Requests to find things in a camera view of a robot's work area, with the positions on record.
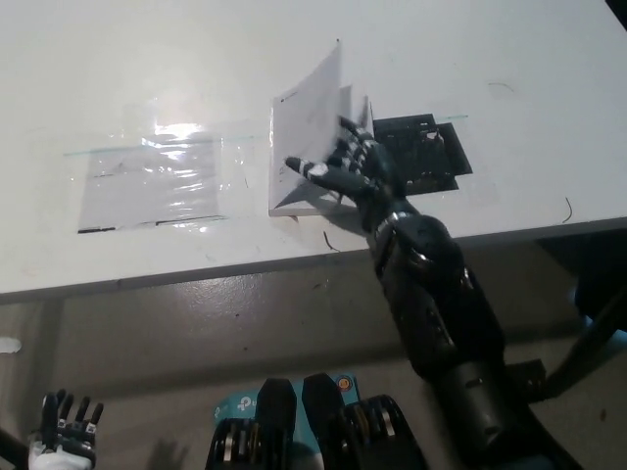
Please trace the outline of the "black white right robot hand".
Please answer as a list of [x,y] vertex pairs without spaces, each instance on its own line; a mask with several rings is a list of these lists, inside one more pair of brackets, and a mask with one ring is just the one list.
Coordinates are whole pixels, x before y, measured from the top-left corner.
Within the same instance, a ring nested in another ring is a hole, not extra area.
[[340,117],[339,125],[345,134],[337,138],[323,162],[289,156],[286,166],[314,185],[353,201],[367,233],[375,232],[394,213],[400,217],[417,214],[387,149],[355,122]]

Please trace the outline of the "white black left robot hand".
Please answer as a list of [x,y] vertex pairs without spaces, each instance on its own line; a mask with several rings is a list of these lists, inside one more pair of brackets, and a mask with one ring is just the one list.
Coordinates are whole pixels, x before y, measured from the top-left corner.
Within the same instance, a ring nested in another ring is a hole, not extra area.
[[96,467],[97,426],[104,404],[97,402],[87,417],[91,398],[78,404],[70,417],[74,395],[65,389],[47,393],[42,401],[40,424],[31,434],[27,468],[30,470],[91,470]]

